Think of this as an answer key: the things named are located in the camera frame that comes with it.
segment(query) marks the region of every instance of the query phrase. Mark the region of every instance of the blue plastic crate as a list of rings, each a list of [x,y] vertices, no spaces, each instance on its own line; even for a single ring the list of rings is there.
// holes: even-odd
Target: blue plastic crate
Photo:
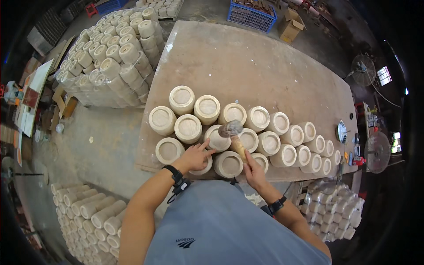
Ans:
[[[233,3],[230,0],[230,10],[228,11],[227,20],[269,33],[272,25],[277,21],[274,7],[271,5],[270,7],[274,12],[274,16]]]
[[[122,8],[126,3],[128,3],[128,1],[129,0],[110,0],[96,6],[96,9],[97,12],[99,12],[99,15],[102,15]]]

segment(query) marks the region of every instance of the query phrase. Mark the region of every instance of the wooden mallet handle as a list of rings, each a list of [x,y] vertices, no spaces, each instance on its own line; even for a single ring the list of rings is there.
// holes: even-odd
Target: wooden mallet handle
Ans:
[[[231,145],[232,145],[233,149],[237,152],[237,154],[240,155],[243,163],[247,163],[246,154],[244,153],[244,147],[243,147],[243,144],[240,141],[240,138],[237,135],[231,136],[230,138],[231,138]]]

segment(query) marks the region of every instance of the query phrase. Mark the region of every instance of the shirt logo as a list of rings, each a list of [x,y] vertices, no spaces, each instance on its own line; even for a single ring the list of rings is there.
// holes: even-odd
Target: shirt logo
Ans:
[[[194,238],[181,238],[181,239],[177,239],[177,242],[180,242],[180,243],[178,243],[178,247],[180,247],[180,248],[189,248],[190,245],[194,241],[196,241],[196,239],[194,239]]]

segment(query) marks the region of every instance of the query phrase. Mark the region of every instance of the hand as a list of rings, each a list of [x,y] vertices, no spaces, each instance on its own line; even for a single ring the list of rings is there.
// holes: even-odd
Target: hand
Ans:
[[[216,152],[216,149],[209,151],[205,150],[209,142],[210,138],[206,139],[203,144],[190,146],[179,159],[172,163],[172,165],[183,174],[187,173],[189,170],[198,171],[204,169],[208,165],[208,163],[204,161],[205,158]]]
[[[245,149],[244,152],[248,161],[248,164],[243,163],[244,174],[246,175],[247,183],[257,191],[261,186],[267,183],[265,180],[265,172],[262,166],[253,159],[249,151]]]

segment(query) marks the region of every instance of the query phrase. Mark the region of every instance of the mallet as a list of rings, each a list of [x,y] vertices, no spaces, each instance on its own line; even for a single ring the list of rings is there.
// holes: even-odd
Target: mallet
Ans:
[[[240,155],[243,163],[247,163],[246,154],[244,153],[243,144],[238,137],[238,134],[243,130],[243,125],[238,120],[232,120],[223,124],[218,129],[218,134],[223,138],[231,138],[231,145],[237,154]]]

